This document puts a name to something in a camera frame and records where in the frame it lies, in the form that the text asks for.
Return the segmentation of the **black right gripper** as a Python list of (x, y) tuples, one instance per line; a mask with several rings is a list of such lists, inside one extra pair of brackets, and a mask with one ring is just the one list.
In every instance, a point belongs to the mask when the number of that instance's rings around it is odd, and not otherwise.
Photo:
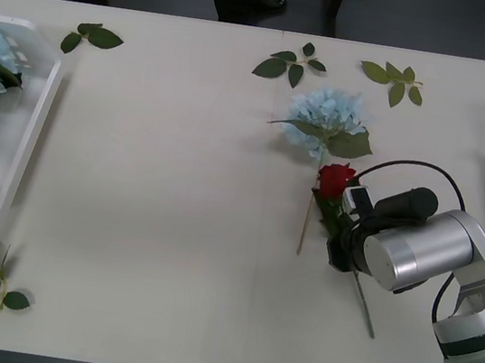
[(351, 232), (350, 227), (343, 227), (339, 233), (328, 239), (326, 249), (329, 263), (338, 272), (357, 273), (359, 271), (350, 246)]

